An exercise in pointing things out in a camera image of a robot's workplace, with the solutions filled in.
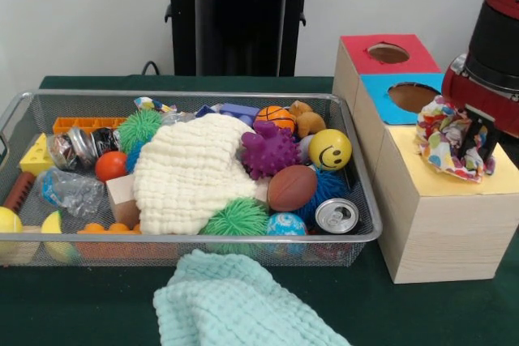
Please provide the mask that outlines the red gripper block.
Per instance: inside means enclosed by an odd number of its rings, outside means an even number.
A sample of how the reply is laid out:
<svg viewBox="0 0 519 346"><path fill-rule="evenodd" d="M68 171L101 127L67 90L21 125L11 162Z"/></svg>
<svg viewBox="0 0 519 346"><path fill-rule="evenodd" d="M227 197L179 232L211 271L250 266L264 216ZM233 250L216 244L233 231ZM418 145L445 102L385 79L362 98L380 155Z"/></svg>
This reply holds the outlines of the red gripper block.
<svg viewBox="0 0 519 346"><path fill-rule="evenodd" d="M463 150L475 147L481 114L487 133L482 143L482 159L487 162L500 138L500 130L518 136L518 77L482 64L472 54L455 58L444 75L442 94L458 108L465 108L470 125Z"/></svg>

